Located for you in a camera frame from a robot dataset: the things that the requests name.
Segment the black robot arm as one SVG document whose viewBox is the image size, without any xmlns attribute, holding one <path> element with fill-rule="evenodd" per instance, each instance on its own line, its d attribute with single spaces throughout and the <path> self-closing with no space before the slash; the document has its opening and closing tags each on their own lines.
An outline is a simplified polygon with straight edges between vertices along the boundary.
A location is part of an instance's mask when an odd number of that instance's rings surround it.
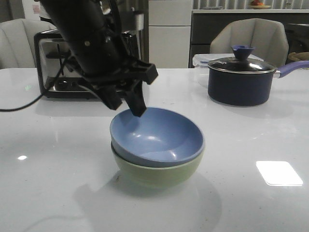
<svg viewBox="0 0 309 232">
<path fill-rule="evenodd" d="M 142 83 L 158 76 L 156 67 L 131 55 L 121 36 L 121 19 L 114 0 L 111 16 L 98 0 L 42 0 L 42 6 L 68 43 L 64 63 L 81 75 L 78 85 L 116 110 L 125 100 L 134 116 L 146 110 Z"/>
</svg>

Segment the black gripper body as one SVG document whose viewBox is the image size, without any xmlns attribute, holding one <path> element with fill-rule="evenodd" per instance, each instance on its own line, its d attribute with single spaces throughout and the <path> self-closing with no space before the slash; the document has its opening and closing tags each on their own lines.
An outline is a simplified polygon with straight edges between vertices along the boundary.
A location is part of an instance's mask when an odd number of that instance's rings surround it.
<svg viewBox="0 0 309 232">
<path fill-rule="evenodd" d="M 141 61 L 133 56 L 128 56 L 119 68 L 113 71 L 104 69 L 98 74 L 85 73 L 73 56 L 69 58 L 65 66 L 69 71 L 75 71 L 81 76 L 78 85 L 89 92 L 96 92 L 103 87 L 128 90 L 129 85 L 134 81 L 144 81 L 150 85 L 158 77 L 154 64 Z"/>
</svg>

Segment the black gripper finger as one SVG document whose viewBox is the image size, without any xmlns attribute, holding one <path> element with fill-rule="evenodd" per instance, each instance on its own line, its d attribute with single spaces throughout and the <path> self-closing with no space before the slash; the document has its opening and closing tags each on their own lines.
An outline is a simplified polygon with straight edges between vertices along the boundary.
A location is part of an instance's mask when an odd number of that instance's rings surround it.
<svg viewBox="0 0 309 232">
<path fill-rule="evenodd" d="M 122 104 L 115 86 L 102 86 L 96 89 L 96 95 L 111 110 L 117 110 Z"/>
<path fill-rule="evenodd" d="M 141 117 L 146 110 L 142 91 L 142 81 L 134 82 L 128 89 L 126 89 L 124 99 L 132 114 Z"/>
</svg>

